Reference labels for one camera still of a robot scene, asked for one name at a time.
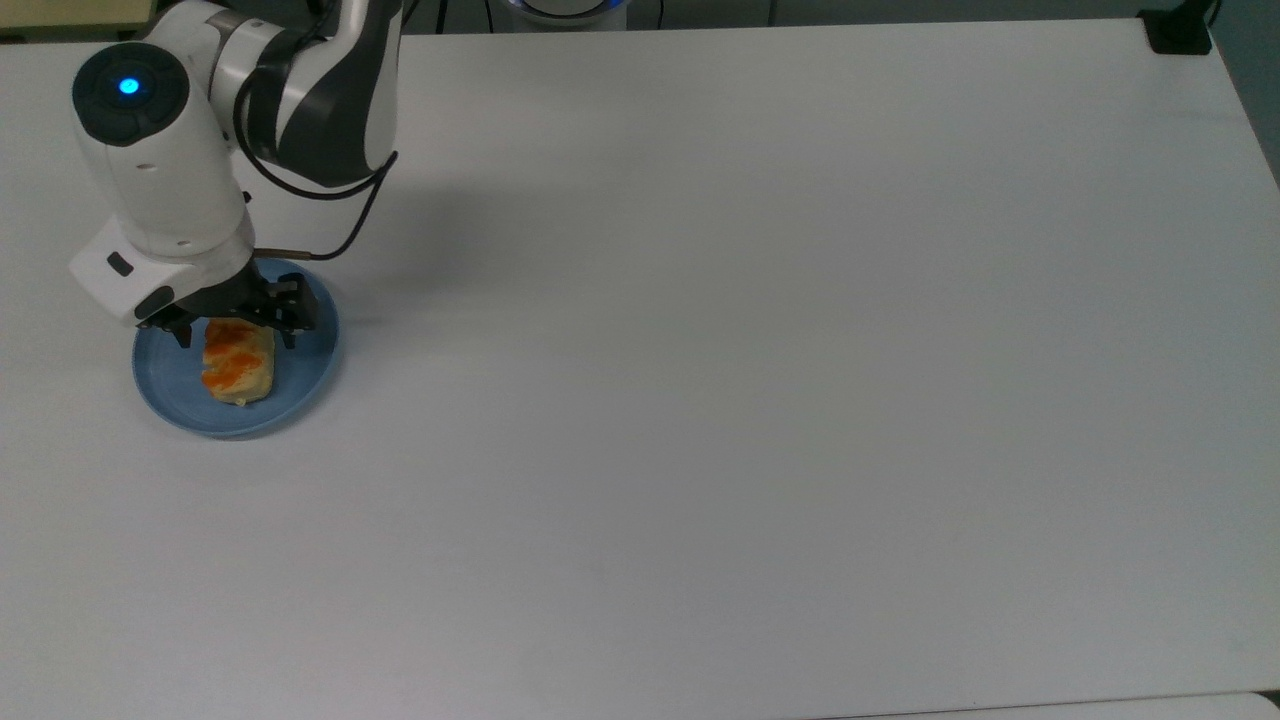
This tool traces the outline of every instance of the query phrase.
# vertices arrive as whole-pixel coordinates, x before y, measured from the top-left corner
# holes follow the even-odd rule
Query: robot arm
[[[338,33],[305,33],[187,0],[77,73],[77,138],[113,209],[72,273],[127,324],[189,345],[191,322],[311,329],[301,274],[266,283],[229,152],[325,187],[384,172],[396,132],[401,0],[347,0]],[[237,105],[243,106],[236,118]]]

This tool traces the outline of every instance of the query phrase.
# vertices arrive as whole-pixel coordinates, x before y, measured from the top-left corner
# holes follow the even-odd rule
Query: white table
[[[425,37],[278,433],[164,424],[0,47],[0,715],[823,717],[1280,685],[1280,193],[1135,20]],[[264,245],[357,205],[241,167]]]

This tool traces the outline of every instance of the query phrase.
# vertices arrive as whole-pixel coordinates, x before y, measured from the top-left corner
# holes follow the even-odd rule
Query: black object
[[[72,104],[90,137],[128,147],[173,124],[189,92],[187,70],[168,50],[122,42],[84,60]]]
[[[269,160],[275,161],[275,160],[273,160],[273,156],[269,154],[270,149],[268,147],[268,145],[265,142],[260,143],[259,146],[253,146],[252,141],[250,140],[250,136],[248,136],[248,133],[251,132],[250,128],[246,128],[244,124],[239,122],[239,119],[244,115],[244,101],[248,99],[250,94],[253,92],[253,88],[255,88],[256,83],[259,82],[259,77],[261,77],[259,73],[261,73],[261,72],[262,72],[261,68],[255,69],[253,72],[251,72],[248,74],[247,78],[244,78],[244,82],[241,83],[239,92],[236,94],[236,101],[232,104],[232,129],[236,131],[236,142],[239,145],[241,151],[244,152],[244,159],[247,159],[250,161],[250,164],[253,165],[253,169],[256,169],[266,179],[271,181],[271,184],[279,187],[280,190],[287,190],[291,193],[297,195],[298,197],[306,197],[307,200],[346,200],[347,197],[352,197],[355,195],[358,195],[366,187],[370,187],[370,186],[372,186],[376,182],[381,182],[381,178],[387,176],[387,170],[390,169],[392,163],[394,161],[394,159],[397,156],[396,152],[392,152],[387,158],[387,161],[383,163],[383,167],[379,168],[378,170],[372,170],[372,174],[370,174],[367,178],[365,178],[362,182],[360,182],[360,184],[348,187],[347,190],[337,190],[334,192],[314,192],[314,191],[310,191],[310,190],[302,190],[301,187],[294,187],[294,186],[284,182],[279,177],[271,174],[271,172],[268,170],[265,165],[262,165],[262,161],[259,160],[259,154],[260,154],[260,149],[261,149],[261,152],[264,154],[262,155],[264,158],[268,158]],[[252,113],[252,108],[251,108],[250,109],[250,118],[251,119],[252,119],[252,115],[253,115],[253,113]],[[283,163],[276,163],[276,164],[279,164],[279,165],[282,165],[284,168],[289,168],[288,165],[285,165]],[[289,169],[292,169],[294,172],[300,172],[297,168],[289,168]]]
[[[173,300],[172,288],[157,292],[161,291],[168,291],[168,300]],[[138,327],[160,328],[173,333],[182,347],[191,347],[191,323],[197,318],[239,318],[279,331],[284,347],[293,350],[294,334],[314,331],[319,314],[320,305],[306,275],[289,273],[270,283],[250,260],[230,278],[172,305],[165,302],[164,309],[150,314]]]
[[[1158,55],[1208,55],[1213,41],[1204,24],[1204,13],[1211,5],[1213,0],[1185,0],[1172,10],[1138,13],[1147,28],[1151,49]]]
[[[146,320],[151,315],[155,315],[164,309],[165,305],[173,302],[173,288],[164,284],[151,291],[151,295],[142,299],[138,306],[133,309],[133,316],[140,320]]]
[[[106,264],[111,266],[113,270],[120,274],[122,278],[129,277],[133,272],[133,265],[129,264],[119,252],[113,252],[106,256]]]
[[[401,15],[401,27],[402,27],[402,28],[403,28],[404,26],[407,26],[407,24],[408,24],[408,19],[413,17],[413,10],[417,10],[417,4],[419,4],[419,1],[420,1],[420,0],[413,0],[412,3],[410,3],[410,6],[408,6],[408,9],[407,9],[407,10],[404,10],[404,14],[403,14],[403,15]]]
[[[351,50],[307,88],[280,133],[278,164],[324,187],[358,182],[378,170],[365,164],[365,128],[388,36],[399,33],[398,26],[390,27],[399,3],[371,8]]]
[[[248,117],[244,118],[248,146],[256,156],[275,164],[280,164],[279,147],[275,142],[275,120],[279,117],[280,100],[284,97],[284,85],[293,65],[293,56],[303,37],[305,33],[293,29],[276,33],[259,54],[257,67],[241,86],[242,92],[252,92]],[[241,108],[236,108],[233,123],[239,123],[243,117]]]

